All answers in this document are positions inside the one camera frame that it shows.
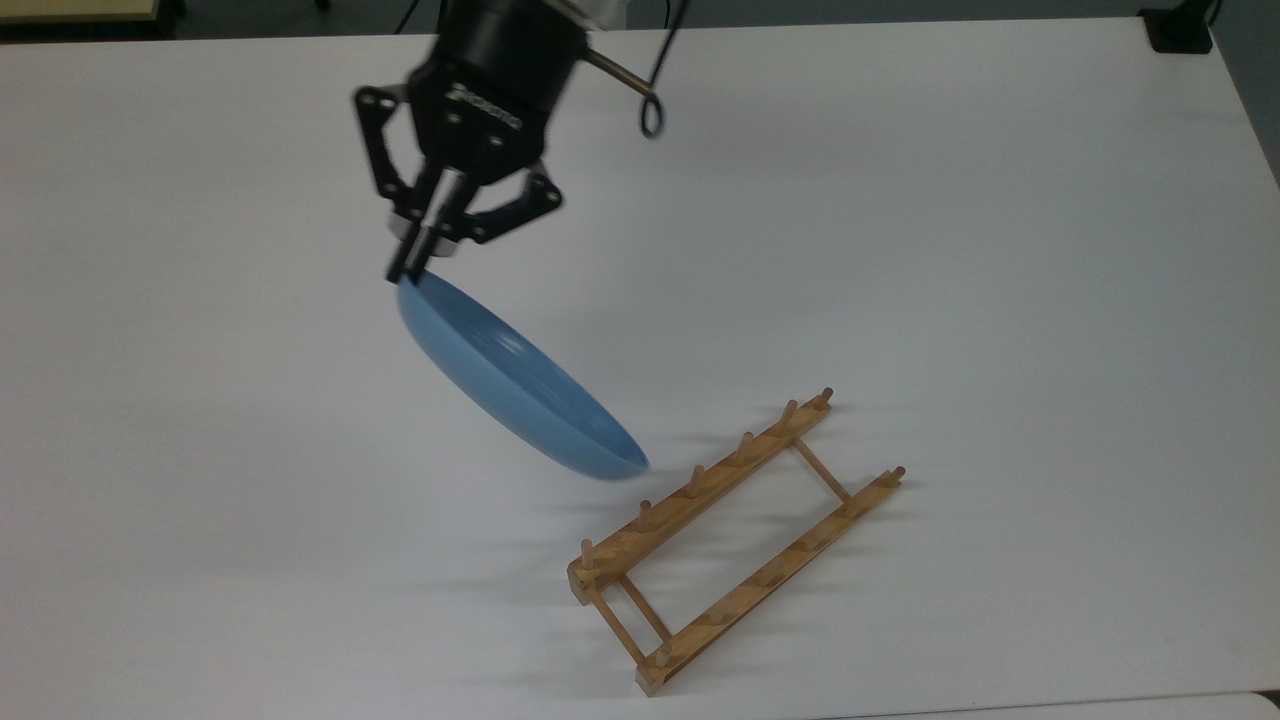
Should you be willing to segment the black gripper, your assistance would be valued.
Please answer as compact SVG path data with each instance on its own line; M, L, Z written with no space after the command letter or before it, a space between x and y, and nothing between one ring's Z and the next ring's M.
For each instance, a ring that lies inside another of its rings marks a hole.
M402 87L356 88L372 182L390 202L388 227L398 240L387 268L390 283L424 275L434 258L448 258L465 241L490 243L561 208L561 188L548 169L529 168L508 202L468 210L480 186L541 159L550 114L586 49L586 28L553 3L452 1L430 53L404 83L422 154L412 183L397 170L385 137L403 102ZM444 169L463 176L420 240Z

